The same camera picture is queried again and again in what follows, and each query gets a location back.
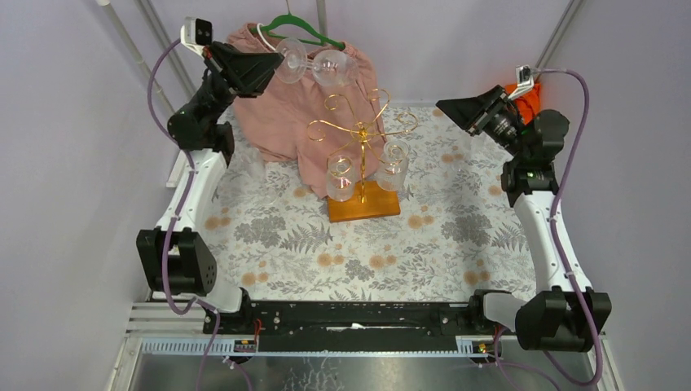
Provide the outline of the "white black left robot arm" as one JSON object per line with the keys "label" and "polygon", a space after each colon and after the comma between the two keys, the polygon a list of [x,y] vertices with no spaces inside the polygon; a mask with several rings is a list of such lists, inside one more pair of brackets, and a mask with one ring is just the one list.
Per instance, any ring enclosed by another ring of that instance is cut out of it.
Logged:
{"label": "white black left robot arm", "polygon": [[183,177],[156,225],[138,233],[136,248],[148,287],[163,293],[175,313],[188,311],[174,303],[174,296],[187,294],[191,303],[222,313],[222,325],[241,335],[252,327],[253,314],[242,306],[241,288],[217,285],[218,264],[200,226],[235,151],[231,125],[218,120],[236,99],[263,94],[284,57],[244,53],[223,42],[192,49],[205,63],[201,84],[163,126],[185,156]]}

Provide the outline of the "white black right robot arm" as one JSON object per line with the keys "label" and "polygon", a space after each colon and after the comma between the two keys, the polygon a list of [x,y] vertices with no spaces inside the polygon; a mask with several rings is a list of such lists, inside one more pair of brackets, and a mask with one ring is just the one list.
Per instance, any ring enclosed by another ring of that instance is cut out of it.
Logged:
{"label": "white black right robot arm", "polygon": [[469,328],[486,336],[498,326],[513,332],[525,350],[588,352],[612,304],[580,268],[557,198],[553,161],[570,128],[559,111],[546,109],[528,123],[502,86],[436,106],[468,134],[485,134],[511,155],[500,176],[518,216],[535,268],[536,294],[528,301],[500,290],[478,289],[469,301]]}

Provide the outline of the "orange wooden rack base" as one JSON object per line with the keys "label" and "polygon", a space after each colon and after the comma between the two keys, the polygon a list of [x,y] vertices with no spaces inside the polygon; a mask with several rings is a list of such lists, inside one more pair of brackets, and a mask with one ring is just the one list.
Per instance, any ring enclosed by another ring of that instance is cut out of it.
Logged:
{"label": "orange wooden rack base", "polygon": [[354,195],[347,201],[328,198],[328,218],[330,222],[348,222],[376,217],[397,216],[401,213],[398,195],[386,191],[375,181],[364,183],[364,200],[361,200],[361,186],[356,186]]}

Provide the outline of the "orange cloth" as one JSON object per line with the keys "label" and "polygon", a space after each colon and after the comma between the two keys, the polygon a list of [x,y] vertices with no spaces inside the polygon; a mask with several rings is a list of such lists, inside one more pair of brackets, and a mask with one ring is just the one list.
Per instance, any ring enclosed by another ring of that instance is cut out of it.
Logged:
{"label": "orange cloth", "polygon": [[510,104],[509,111],[523,124],[530,123],[541,111],[540,91],[541,84],[536,83],[531,91],[514,99]]}

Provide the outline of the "green clothes hanger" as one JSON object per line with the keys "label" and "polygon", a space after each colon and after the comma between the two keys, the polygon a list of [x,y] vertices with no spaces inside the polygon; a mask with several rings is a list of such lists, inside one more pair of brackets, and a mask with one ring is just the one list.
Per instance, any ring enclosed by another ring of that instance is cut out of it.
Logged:
{"label": "green clothes hanger", "polygon": [[291,13],[278,15],[268,24],[256,23],[256,27],[253,30],[256,33],[261,33],[264,37],[274,37],[278,39],[288,38],[285,34],[280,34],[279,30],[281,28],[290,29],[290,33],[298,32],[296,39],[307,45],[321,47],[332,46],[336,50],[341,51],[346,48],[344,42],[339,42],[323,35],[304,19]]}

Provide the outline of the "pink shorts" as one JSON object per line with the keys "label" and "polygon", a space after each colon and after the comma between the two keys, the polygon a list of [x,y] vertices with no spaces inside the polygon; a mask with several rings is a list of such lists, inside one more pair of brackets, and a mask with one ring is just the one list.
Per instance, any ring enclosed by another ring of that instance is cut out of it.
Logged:
{"label": "pink shorts", "polygon": [[237,99],[235,118],[245,139],[266,161],[295,160],[302,182],[319,197],[327,195],[326,159],[344,144],[354,167],[360,166],[360,148],[347,129],[357,121],[376,118],[381,106],[372,101],[378,86],[373,62],[349,43],[343,53],[358,65],[359,74],[348,86],[321,86],[310,73],[293,84],[274,77],[263,95]]}

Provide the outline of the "floral table mat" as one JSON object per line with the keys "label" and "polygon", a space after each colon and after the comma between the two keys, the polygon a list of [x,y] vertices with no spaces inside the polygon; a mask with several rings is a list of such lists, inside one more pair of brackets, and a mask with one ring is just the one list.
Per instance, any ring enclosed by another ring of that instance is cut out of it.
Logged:
{"label": "floral table mat", "polygon": [[478,289],[523,300],[535,294],[526,238],[500,188],[507,159],[483,137],[483,158],[455,173],[458,129],[438,109],[413,108],[411,147],[398,216],[332,223],[327,204],[299,178],[295,162],[266,164],[272,205],[257,202],[235,155],[200,233],[217,264],[217,285],[254,300],[465,301]]}

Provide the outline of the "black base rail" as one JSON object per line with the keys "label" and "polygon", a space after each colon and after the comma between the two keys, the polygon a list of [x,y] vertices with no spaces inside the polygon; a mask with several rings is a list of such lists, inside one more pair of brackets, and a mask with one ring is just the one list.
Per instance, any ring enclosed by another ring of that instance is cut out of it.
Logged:
{"label": "black base rail", "polygon": [[466,302],[253,301],[209,321],[205,334],[247,335],[261,353],[441,354],[459,337],[492,338]]}

